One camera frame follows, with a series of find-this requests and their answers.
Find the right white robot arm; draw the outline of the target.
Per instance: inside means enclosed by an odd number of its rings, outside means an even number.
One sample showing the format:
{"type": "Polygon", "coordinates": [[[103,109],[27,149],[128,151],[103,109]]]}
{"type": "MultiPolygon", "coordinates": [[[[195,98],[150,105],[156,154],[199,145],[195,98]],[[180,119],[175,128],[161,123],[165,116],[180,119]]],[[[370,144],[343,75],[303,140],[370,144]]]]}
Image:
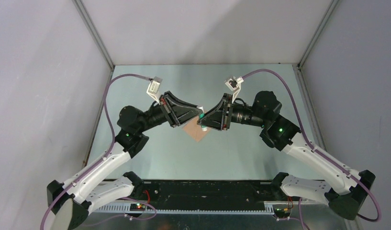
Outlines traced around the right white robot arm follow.
{"type": "Polygon", "coordinates": [[[354,220],[368,196],[375,175],[341,163],[303,136],[301,129],[280,114],[281,102],[273,92],[261,91],[251,106],[224,94],[221,101],[198,120],[198,125],[223,131],[232,123],[260,127],[260,137],[270,148],[284,152],[318,172],[323,180],[308,180],[280,172],[272,180],[276,200],[298,196],[325,204],[340,217],[354,220]]]}

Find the tan paper envelope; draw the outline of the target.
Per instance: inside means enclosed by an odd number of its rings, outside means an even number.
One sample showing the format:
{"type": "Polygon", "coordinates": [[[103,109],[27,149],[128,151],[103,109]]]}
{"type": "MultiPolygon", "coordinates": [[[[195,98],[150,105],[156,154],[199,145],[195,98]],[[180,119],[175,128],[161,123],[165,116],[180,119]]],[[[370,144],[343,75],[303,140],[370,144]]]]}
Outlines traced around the tan paper envelope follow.
{"type": "Polygon", "coordinates": [[[182,128],[183,131],[196,142],[200,142],[212,130],[211,128],[208,127],[203,128],[202,126],[198,125],[197,124],[198,120],[199,120],[199,116],[191,119],[182,128]]]}

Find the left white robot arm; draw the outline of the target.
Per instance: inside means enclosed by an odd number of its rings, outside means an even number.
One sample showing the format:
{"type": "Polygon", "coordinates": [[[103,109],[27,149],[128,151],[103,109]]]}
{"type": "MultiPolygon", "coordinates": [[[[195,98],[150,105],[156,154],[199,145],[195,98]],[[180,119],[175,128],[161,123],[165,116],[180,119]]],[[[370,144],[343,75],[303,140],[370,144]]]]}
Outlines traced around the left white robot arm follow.
{"type": "Polygon", "coordinates": [[[141,198],[144,187],[133,172],[124,174],[113,184],[101,185],[101,182],[144,148],[149,140],[144,132],[165,122],[178,127],[201,114],[201,106],[184,102],[171,92],[161,95],[146,111],[130,105],[123,107],[117,121],[121,130],[118,134],[112,132],[109,149],[71,178],[48,184],[48,210],[44,217],[50,212],[55,216],[50,229],[74,230],[103,205],[120,198],[141,198]]]}

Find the white green glue stick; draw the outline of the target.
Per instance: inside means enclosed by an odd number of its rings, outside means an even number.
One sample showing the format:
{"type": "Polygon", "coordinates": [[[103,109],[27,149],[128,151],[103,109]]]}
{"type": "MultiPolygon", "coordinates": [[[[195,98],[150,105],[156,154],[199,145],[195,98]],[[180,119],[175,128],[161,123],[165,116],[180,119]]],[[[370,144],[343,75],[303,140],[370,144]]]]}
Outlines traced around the white green glue stick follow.
{"type": "Polygon", "coordinates": [[[198,125],[201,126],[201,129],[203,132],[206,132],[208,131],[208,128],[207,126],[203,123],[203,118],[204,118],[205,114],[201,114],[199,115],[199,120],[198,120],[198,125]]]}

